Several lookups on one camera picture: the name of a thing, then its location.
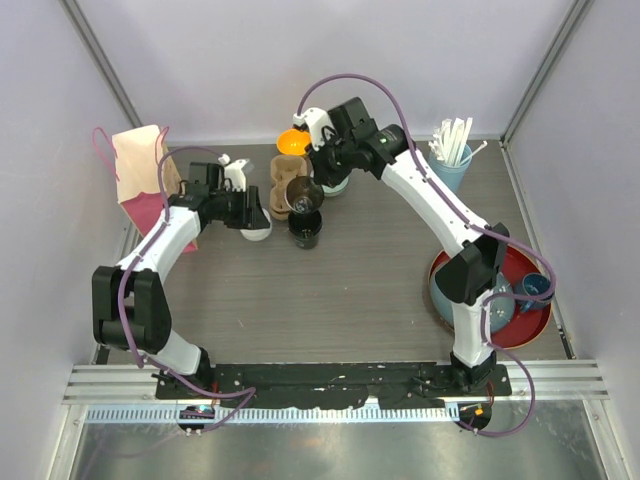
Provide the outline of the white cup lid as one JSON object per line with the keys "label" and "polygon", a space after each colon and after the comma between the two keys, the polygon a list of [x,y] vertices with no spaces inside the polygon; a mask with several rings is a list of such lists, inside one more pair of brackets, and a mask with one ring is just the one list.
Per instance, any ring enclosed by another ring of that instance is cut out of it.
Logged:
{"label": "white cup lid", "polygon": [[269,212],[266,209],[263,209],[263,213],[268,221],[268,226],[266,228],[261,229],[241,229],[241,235],[249,241],[259,242],[267,239],[272,233],[272,221]]}

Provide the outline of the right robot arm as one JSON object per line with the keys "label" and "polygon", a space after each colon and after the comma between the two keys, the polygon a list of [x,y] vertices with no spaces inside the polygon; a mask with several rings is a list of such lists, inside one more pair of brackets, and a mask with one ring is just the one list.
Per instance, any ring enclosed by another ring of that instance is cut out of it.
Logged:
{"label": "right robot arm", "polygon": [[448,378],[440,387],[477,393],[496,367],[487,311],[506,255],[506,227],[489,226],[467,209],[428,167],[406,122],[379,128],[358,97],[328,111],[299,109],[294,124],[310,134],[306,151],[315,182],[335,187],[355,169],[369,172],[398,193],[436,235],[449,260],[435,281],[452,303],[455,334]]}

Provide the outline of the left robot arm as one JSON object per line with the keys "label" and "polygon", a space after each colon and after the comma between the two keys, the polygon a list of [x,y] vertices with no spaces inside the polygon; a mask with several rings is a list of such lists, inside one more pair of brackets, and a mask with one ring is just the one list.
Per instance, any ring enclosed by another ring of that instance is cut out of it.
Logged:
{"label": "left robot arm", "polygon": [[181,190],[163,200],[158,220],[141,243],[115,266],[92,276],[93,334],[105,346],[130,351],[177,374],[190,398],[205,397],[213,385],[208,353],[186,341],[172,326],[164,282],[183,251],[214,222],[249,241],[272,230],[257,187],[248,183],[251,163],[194,162]]}

